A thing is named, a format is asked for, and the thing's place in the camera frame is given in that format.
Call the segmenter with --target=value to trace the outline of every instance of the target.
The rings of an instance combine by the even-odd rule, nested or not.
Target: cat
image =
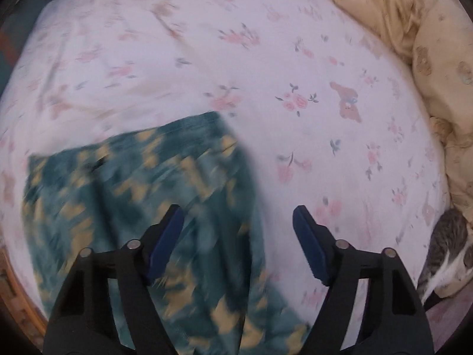
[[[456,208],[444,212],[432,231],[429,251],[419,276],[417,293],[422,304],[438,286],[449,284],[457,275],[463,261],[464,273],[473,271],[473,238],[467,221]]]

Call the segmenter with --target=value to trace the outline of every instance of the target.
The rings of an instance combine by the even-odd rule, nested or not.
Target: green and yellow cloth
[[[30,159],[23,213],[50,313],[78,252],[117,249],[186,213],[165,275],[150,293],[180,354],[295,354],[308,327],[268,284],[250,170],[215,112]],[[123,344],[132,346],[116,284]]]

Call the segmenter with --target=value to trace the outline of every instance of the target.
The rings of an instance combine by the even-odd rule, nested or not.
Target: cream blanket
[[[445,146],[451,199],[473,222],[473,24],[451,0],[334,0],[405,62]],[[471,277],[437,289],[453,295]]]

